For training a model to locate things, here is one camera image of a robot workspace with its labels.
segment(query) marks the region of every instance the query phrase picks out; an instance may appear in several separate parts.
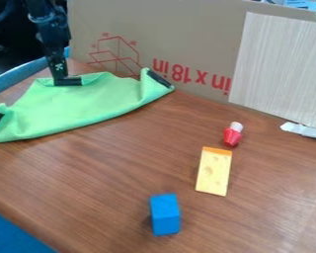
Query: table surface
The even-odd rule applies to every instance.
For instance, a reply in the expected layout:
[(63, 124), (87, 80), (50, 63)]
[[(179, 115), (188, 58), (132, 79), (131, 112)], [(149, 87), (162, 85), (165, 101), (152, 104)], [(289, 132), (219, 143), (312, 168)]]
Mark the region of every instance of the table surface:
[[(34, 78), (0, 103), (11, 105)], [(225, 148), (232, 121), (245, 129), (228, 196), (198, 193), (201, 149)], [(176, 91), (104, 123), (1, 143), (0, 213), (62, 252), (316, 253), (316, 140), (281, 131), (283, 122)], [(169, 192), (181, 233), (154, 237), (147, 201)]]

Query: cardboard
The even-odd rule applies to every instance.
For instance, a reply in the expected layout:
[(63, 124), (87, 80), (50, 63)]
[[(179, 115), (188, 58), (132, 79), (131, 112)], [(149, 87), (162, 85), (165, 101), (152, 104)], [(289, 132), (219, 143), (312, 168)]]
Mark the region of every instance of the cardboard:
[(316, 22), (315, 12), (242, 0), (71, 0), (71, 56), (134, 77), (151, 67), (226, 102), (247, 11)]

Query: wood panel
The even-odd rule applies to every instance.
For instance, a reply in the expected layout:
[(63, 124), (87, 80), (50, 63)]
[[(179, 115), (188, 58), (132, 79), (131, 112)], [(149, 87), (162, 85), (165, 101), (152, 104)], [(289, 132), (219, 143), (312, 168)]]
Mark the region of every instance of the wood panel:
[(229, 101), (316, 127), (316, 23), (248, 13)]
[[(226, 149), (232, 121), (245, 129), (229, 194), (196, 192), (202, 147)], [(176, 91), (104, 123), (2, 143), (0, 213), (62, 252), (316, 253), (316, 140), (282, 123)], [(178, 196), (181, 233), (154, 237), (148, 198), (167, 192)]]

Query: green cloth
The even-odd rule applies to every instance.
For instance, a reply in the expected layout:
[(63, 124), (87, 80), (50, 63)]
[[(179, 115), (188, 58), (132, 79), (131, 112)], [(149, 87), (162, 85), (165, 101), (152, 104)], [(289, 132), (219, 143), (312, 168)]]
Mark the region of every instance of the green cloth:
[(12, 107), (0, 104), (0, 142), (36, 138), (102, 122), (148, 104), (174, 90), (141, 70), (140, 81), (109, 72), (82, 75), (82, 86), (35, 80)]

